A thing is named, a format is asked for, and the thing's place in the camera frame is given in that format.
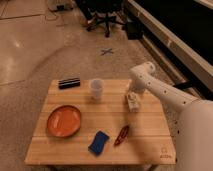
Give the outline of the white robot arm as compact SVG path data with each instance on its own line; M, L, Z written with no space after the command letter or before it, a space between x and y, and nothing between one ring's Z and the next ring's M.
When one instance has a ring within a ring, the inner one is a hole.
M213 171L213 101L177 89L152 76L155 65L130 69L130 88L150 91L179 114L175 171Z

